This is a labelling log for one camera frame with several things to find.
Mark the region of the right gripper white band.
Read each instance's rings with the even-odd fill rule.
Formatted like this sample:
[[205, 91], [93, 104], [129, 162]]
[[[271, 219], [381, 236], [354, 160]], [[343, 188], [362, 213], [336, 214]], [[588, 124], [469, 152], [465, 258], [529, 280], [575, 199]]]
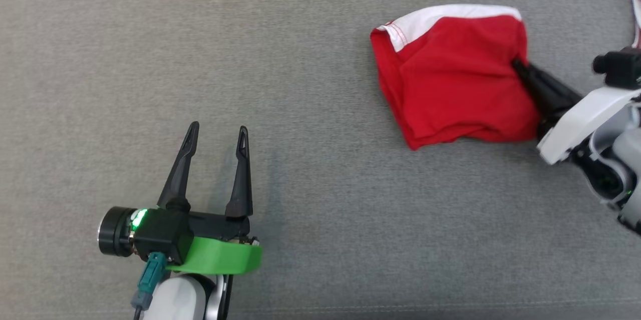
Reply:
[[511, 65], [542, 120], [558, 122], [536, 146], [540, 156], [550, 165], [567, 159], [585, 140], [593, 152], [590, 157], [595, 159], [613, 144], [616, 137], [639, 127], [639, 104], [635, 101], [639, 89], [600, 87], [583, 98], [582, 94], [534, 64], [514, 59]]

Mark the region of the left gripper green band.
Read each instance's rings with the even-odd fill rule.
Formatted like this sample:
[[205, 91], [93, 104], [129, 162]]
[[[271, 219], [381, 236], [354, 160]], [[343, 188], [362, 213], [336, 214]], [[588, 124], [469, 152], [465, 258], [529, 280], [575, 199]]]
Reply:
[[[178, 154], [163, 185], [157, 202], [166, 209], [170, 201], [186, 203], [186, 187], [192, 157], [197, 148], [200, 124], [188, 127]], [[210, 275], [241, 275], [259, 268], [263, 249], [256, 236], [250, 236], [249, 216], [253, 215], [250, 176], [249, 131], [239, 129], [236, 158], [238, 161], [231, 198], [225, 215], [194, 211], [189, 224], [194, 240], [182, 265], [168, 265], [173, 272]]]

